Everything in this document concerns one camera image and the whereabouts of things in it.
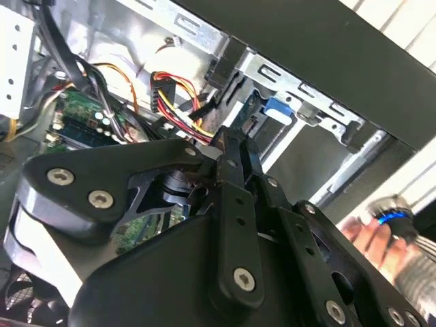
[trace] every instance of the hand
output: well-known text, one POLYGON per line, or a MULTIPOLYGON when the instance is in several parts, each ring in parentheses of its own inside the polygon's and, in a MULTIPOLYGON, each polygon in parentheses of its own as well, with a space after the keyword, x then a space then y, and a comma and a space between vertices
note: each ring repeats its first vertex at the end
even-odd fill
POLYGON ((394 284, 406 264, 419 253, 417 246, 407 246, 403 238, 395 240, 388 248, 390 228, 386 224, 379 225, 376 219, 372 219, 366 226, 360 221, 352 221, 344 226, 342 233, 391 284, 394 284))

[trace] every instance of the computer fan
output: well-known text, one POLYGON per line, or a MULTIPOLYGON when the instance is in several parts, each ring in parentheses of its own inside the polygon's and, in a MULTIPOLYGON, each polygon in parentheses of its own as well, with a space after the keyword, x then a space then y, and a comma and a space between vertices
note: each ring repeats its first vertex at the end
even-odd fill
POLYGON ((68 307, 54 286, 12 265, 0 290, 0 316, 44 327, 67 326, 68 307))

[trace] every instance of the metal screw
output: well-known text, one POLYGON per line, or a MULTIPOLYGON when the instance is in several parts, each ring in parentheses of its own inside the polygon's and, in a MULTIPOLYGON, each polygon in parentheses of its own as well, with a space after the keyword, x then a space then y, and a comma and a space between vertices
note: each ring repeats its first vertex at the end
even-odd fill
POLYGON ((376 141, 376 142, 380 142, 382 140, 381 138, 382 138, 382 136, 380 134, 374 135, 374 141, 376 141))
POLYGON ((277 184, 277 181, 273 178, 268 178, 268 182, 273 186, 273 187, 277 187, 279 186, 279 184, 277 184))
POLYGON ((418 319, 416 319, 416 317, 414 315, 412 315, 409 311, 406 311, 406 316, 409 318, 410 322, 414 326, 421 327, 420 322, 418 321, 418 319))
POLYGON ((389 312, 389 315, 392 318, 392 320, 395 321, 395 324, 397 324, 399 326, 404 326, 404 319, 403 319, 403 317, 400 316, 400 314, 398 313, 397 310, 395 310, 392 307, 389 307, 388 312, 389 312))
POLYGON ((253 291, 256 285, 253 275, 245 268, 236 268, 233 272, 233 279, 246 292, 253 291))
POLYGON ((88 196, 88 201, 98 209, 107 209, 114 204, 114 198, 102 190, 92 191, 88 196))
POLYGON ((197 155, 197 153, 196 153, 194 150, 192 150, 191 148, 186 148, 186 149, 185 149, 185 152, 186 152, 188 155, 197 155))
POLYGON ((236 167, 237 165, 236 165, 236 162, 234 162, 233 160, 227 160, 227 163, 229 164, 229 165, 231 165, 232 167, 236 167))
POLYGON ((345 323, 345 314, 342 310, 342 308, 332 300, 329 300, 326 302, 326 309, 328 312, 328 315, 333 318, 335 322, 337 322, 340 325, 344 325, 345 323))
POLYGON ((74 175, 69 170, 54 168, 48 171, 47 178, 50 182, 60 186, 66 186, 74 182, 74 175))
POLYGON ((305 205, 306 210, 311 213, 312 215, 315 214, 315 209, 310 205, 310 204, 306 204, 305 205))

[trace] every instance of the black metal arm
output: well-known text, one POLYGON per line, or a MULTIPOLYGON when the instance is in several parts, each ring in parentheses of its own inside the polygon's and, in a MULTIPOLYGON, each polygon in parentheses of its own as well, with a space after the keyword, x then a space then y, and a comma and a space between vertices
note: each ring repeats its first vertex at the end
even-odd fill
POLYGON ((162 140, 24 166, 17 206, 81 247, 104 245, 136 217, 191 206, 188 220, 98 268, 70 326, 414 326, 407 311, 426 325, 314 205, 287 202, 250 139, 222 127, 211 146, 216 160, 162 140), (53 168, 73 181, 50 182, 53 168), (111 198, 90 199, 95 190, 111 198))

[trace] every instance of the connector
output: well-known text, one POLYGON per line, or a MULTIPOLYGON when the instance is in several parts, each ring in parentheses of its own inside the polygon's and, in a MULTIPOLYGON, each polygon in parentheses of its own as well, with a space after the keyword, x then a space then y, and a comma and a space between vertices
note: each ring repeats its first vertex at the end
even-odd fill
POLYGON ((157 99, 159 99, 159 91, 166 96, 168 101, 171 104, 174 104, 174 99, 176 97, 176 81, 171 78, 163 78, 161 80, 155 80, 156 72, 153 72, 150 77, 150 94, 151 94, 151 102, 150 107, 151 111, 158 112, 157 109, 157 99))

